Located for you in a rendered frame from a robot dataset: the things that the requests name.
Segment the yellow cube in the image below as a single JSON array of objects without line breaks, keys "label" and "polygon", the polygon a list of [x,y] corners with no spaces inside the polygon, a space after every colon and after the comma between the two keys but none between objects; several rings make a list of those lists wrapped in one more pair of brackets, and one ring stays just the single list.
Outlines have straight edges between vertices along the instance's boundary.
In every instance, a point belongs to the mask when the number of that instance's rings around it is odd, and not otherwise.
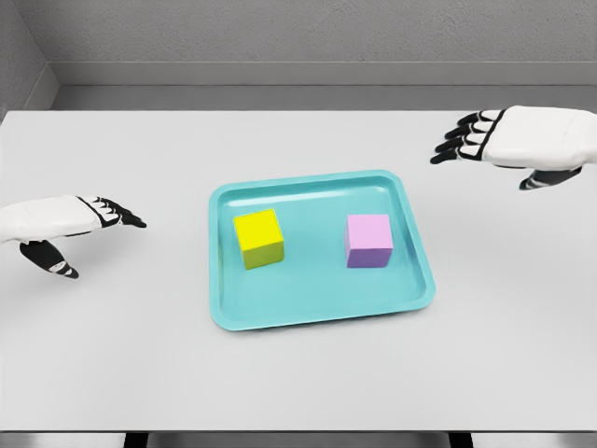
[{"label": "yellow cube", "polygon": [[273,209],[237,216],[233,224],[246,270],[284,260],[285,240]]}]

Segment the pink cube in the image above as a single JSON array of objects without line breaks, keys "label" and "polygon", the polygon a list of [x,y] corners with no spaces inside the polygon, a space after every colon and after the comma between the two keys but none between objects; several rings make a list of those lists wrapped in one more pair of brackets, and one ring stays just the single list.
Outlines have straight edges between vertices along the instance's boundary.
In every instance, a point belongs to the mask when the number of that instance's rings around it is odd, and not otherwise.
[{"label": "pink cube", "polygon": [[344,249],[348,268],[386,267],[394,251],[389,216],[348,215]]}]

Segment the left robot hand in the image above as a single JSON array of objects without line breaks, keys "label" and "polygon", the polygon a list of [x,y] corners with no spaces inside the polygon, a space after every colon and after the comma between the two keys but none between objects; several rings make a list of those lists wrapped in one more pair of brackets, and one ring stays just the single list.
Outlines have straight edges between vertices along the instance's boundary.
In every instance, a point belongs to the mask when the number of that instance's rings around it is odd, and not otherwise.
[{"label": "left robot hand", "polygon": [[131,210],[100,196],[63,195],[13,203],[0,209],[0,245],[15,241],[21,254],[43,271],[77,279],[77,270],[52,241],[117,225],[146,227]]}]

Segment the teal tray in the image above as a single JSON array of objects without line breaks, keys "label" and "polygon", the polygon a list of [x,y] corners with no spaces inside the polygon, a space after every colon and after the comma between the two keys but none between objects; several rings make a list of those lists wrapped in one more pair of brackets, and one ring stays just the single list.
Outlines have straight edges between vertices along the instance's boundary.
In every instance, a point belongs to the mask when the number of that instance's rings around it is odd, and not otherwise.
[{"label": "teal tray", "polygon": [[[285,258],[247,270],[233,219],[271,209]],[[383,268],[346,265],[349,215],[387,215],[394,251]],[[232,183],[209,201],[209,303],[227,330],[283,327],[420,310],[436,284],[401,179],[386,170]]]}]

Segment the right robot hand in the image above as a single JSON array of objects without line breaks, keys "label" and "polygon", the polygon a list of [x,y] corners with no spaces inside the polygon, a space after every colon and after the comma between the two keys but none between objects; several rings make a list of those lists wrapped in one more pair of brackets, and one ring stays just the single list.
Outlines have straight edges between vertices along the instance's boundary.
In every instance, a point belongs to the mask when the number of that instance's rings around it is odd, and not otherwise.
[{"label": "right robot hand", "polygon": [[456,160],[530,169],[520,190],[557,186],[597,165],[597,113],[524,105],[480,110],[457,121],[430,162]]}]

